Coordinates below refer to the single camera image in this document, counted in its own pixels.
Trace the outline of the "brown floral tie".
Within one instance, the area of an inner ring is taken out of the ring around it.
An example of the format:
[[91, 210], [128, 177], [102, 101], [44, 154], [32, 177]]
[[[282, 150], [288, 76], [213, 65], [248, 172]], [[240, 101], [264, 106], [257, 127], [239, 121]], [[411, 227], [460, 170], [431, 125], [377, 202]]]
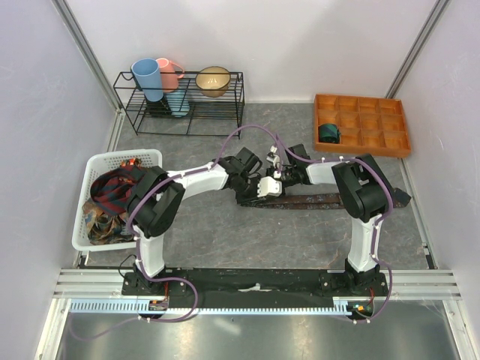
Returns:
[[271, 198], [257, 198], [237, 204], [243, 207], [279, 210], [335, 210], [345, 209], [345, 203], [339, 193], [321, 193], [313, 195], [281, 195]]

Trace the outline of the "green tie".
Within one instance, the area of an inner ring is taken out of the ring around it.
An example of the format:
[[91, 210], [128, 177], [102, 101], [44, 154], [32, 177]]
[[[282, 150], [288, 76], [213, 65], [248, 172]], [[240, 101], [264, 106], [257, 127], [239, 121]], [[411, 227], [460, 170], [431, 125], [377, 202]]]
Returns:
[[336, 124], [325, 123], [318, 127], [319, 142], [339, 144], [341, 142], [341, 132]]

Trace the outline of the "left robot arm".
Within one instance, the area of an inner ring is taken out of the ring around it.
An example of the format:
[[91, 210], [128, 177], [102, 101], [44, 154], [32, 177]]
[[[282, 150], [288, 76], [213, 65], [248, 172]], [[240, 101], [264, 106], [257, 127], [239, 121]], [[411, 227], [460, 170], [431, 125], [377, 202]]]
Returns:
[[230, 189], [239, 200], [257, 198], [263, 162], [247, 148], [202, 166], [169, 171], [154, 166], [135, 185], [125, 209], [127, 229], [136, 242], [139, 287], [149, 295], [164, 288], [164, 233], [172, 226], [182, 202], [209, 191]]

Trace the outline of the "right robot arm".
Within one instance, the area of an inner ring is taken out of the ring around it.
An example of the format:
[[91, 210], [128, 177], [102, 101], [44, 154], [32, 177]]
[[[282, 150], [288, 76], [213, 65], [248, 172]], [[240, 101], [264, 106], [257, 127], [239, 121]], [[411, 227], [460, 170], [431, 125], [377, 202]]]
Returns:
[[380, 230], [394, 208], [394, 190], [370, 154], [347, 160], [312, 160], [303, 145], [286, 150], [289, 167], [284, 185], [335, 184], [343, 208], [352, 218], [352, 239], [342, 272], [320, 272], [322, 291], [329, 296], [389, 294], [388, 266], [378, 258]]

